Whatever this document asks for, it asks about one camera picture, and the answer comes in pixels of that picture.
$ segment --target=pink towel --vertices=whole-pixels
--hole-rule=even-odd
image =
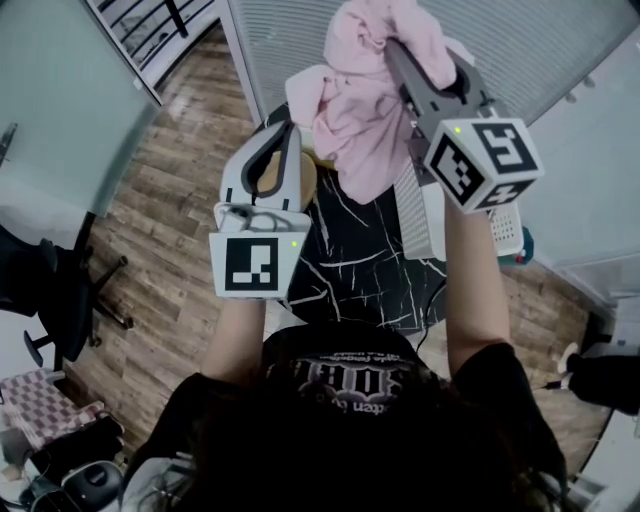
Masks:
[[[386,191],[408,159],[409,115],[384,62],[389,37],[407,45],[439,88],[456,78],[447,47],[473,63],[415,0],[350,0],[329,25],[329,66],[312,66],[285,83],[291,118],[311,127],[316,155],[334,161],[340,186],[360,204]]]

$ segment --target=railing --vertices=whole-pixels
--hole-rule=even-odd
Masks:
[[[122,1],[104,0],[98,5],[98,10],[141,70],[173,37],[178,34],[183,38],[188,37],[189,23],[214,3],[214,0],[186,0],[178,7],[175,0],[160,0],[157,3],[153,0],[137,0],[109,21],[108,13]],[[144,14],[136,14],[149,4],[153,6],[146,9]],[[158,21],[158,16],[163,13],[168,13],[168,16]]]

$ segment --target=wooden floor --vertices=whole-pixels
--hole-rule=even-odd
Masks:
[[[100,321],[99,348],[65,368],[68,392],[103,400],[125,428],[127,451],[148,437],[171,391],[196,371],[221,300],[213,293],[208,235],[226,160],[252,132],[249,110],[221,29],[184,59],[160,90],[164,108],[90,237],[98,275],[121,254],[129,266],[104,291],[106,302],[135,319],[120,331]],[[505,272],[514,342],[535,389],[557,378],[553,357],[585,329],[587,304],[541,267]],[[444,357],[444,328],[421,355]],[[536,391],[542,411],[577,471],[607,411],[564,392]]]

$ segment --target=white plastic crate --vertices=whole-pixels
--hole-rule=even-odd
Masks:
[[[445,261],[444,191],[438,183],[418,186],[409,161],[394,184],[404,256],[408,260],[436,258]],[[499,206],[491,218],[498,256],[516,254],[524,247],[518,205]]]

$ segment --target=white vein pattern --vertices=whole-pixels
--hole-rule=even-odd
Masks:
[[[311,302],[313,300],[324,299],[326,296],[327,296],[327,290],[324,290],[318,295],[314,295],[313,297],[305,297],[304,299],[292,300],[291,302],[289,302],[289,304],[291,304],[292,306],[295,306],[296,304],[302,304],[304,302]]]
[[[384,230],[384,236],[387,239],[387,243],[389,244],[389,249],[391,249],[391,252],[396,258],[396,263],[400,265],[400,260],[398,259],[398,253],[396,253],[395,249],[393,248],[393,245],[391,245],[391,240],[389,240],[389,233],[387,233],[387,227],[384,225],[384,218],[382,217],[382,212],[380,211],[380,207],[378,206],[378,203],[376,203],[375,201],[373,202],[373,204],[376,207],[376,211],[378,212],[378,217],[380,217],[380,224],[382,224],[382,229]]]
[[[423,260],[423,259],[419,259],[418,260],[420,263],[422,263],[425,267],[431,267],[431,269],[435,270],[438,274],[440,274],[442,277],[447,277],[447,274],[445,274],[442,270],[440,270],[438,267],[436,267],[433,263],[431,263],[429,260]]]
[[[345,297],[344,299],[340,299],[338,302],[344,302],[346,300],[357,300],[362,299],[364,301],[365,306],[367,305],[367,299],[369,297],[379,297],[380,295],[384,295],[389,290],[384,290],[382,293],[370,293],[369,295],[355,295],[353,297]]]
[[[429,313],[431,311],[433,311],[433,317],[436,319],[436,324],[438,323],[438,315],[436,314],[437,308],[434,307],[434,304],[436,303],[436,299],[438,298],[438,295],[440,295],[442,293],[442,290],[444,290],[446,288],[446,286],[443,286],[442,288],[440,288],[438,290],[438,293],[436,293],[433,296],[433,300],[431,301],[431,309],[429,311],[427,311],[427,314],[425,316],[429,316]]]
[[[344,260],[344,247],[340,247],[340,261],[343,261],[343,260]],[[338,275],[340,276],[340,281],[342,281],[342,267],[343,265],[340,265],[338,267]]]
[[[373,276],[376,278],[376,286],[378,287],[378,306],[380,309],[380,318],[382,318],[382,321],[384,322],[384,308],[382,307],[382,302],[380,301],[380,298],[382,297],[382,289],[380,288],[380,281],[378,281],[378,272],[376,271],[375,267],[373,267]]]
[[[358,217],[355,213],[353,213],[346,204],[344,204],[344,201],[342,200],[340,193],[336,190],[336,186],[333,184],[333,179],[331,178],[331,174],[329,174],[328,176],[329,176],[329,184],[331,185],[331,188],[333,189],[333,192],[335,193],[335,195],[338,196],[338,201],[340,201],[340,204],[342,205],[342,207],[345,210],[347,210],[351,214],[351,216],[354,219],[356,219],[360,224],[362,224],[365,228],[368,228],[369,224],[363,221],[360,217]]]
[[[367,256],[366,258],[361,258],[359,260],[341,261],[341,262],[338,262],[338,263],[320,263],[320,266],[321,267],[327,267],[327,268],[336,268],[336,267],[344,267],[345,265],[357,265],[359,263],[364,263],[365,261],[372,260],[376,256],[380,256],[384,252],[387,252],[387,250],[384,249],[384,250],[382,250],[380,252],[372,254],[371,256]]]
[[[324,222],[324,217],[322,216],[322,210],[320,209],[320,203],[318,202],[318,193],[313,194],[313,204],[318,211],[318,220],[320,221],[320,233],[322,234],[322,239],[324,240],[324,247],[327,251],[327,254],[331,256],[333,254],[333,246],[329,249],[329,230],[327,229],[327,225]]]
[[[394,318],[393,320],[387,320],[387,321],[385,321],[383,318],[382,322],[378,324],[378,327],[382,327],[383,325],[395,324],[410,316],[411,316],[411,313],[407,313],[406,315],[402,315],[402,316],[399,316],[398,318]]]
[[[313,272],[315,274],[315,276],[320,279],[320,281],[322,281],[323,283],[325,283],[327,285],[327,288],[329,289],[329,293],[331,294],[331,302],[333,303],[333,307],[336,310],[336,320],[338,322],[340,322],[340,308],[338,307],[338,302],[336,301],[336,296],[333,293],[333,286],[331,286],[331,283],[329,281],[327,281],[324,277],[322,277],[322,275],[320,274],[320,272],[318,272],[316,270],[316,268],[309,263],[307,260],[305,260],[304,258],[300,258],[300,261],[302,261],[307,267],[309,267],[309,270],[311,270],[311,272]]]
[[[416,303],[413,300],[413,286],[411,284],[411,279],[409,279],[409,273],[407,272],[407,267],[403,268],[404,275],[407,276],[407,282],[409,283],[409,297],[411,297],[411,309],[413,309],[413,319],[418,325],[418,314],[416,313]]]

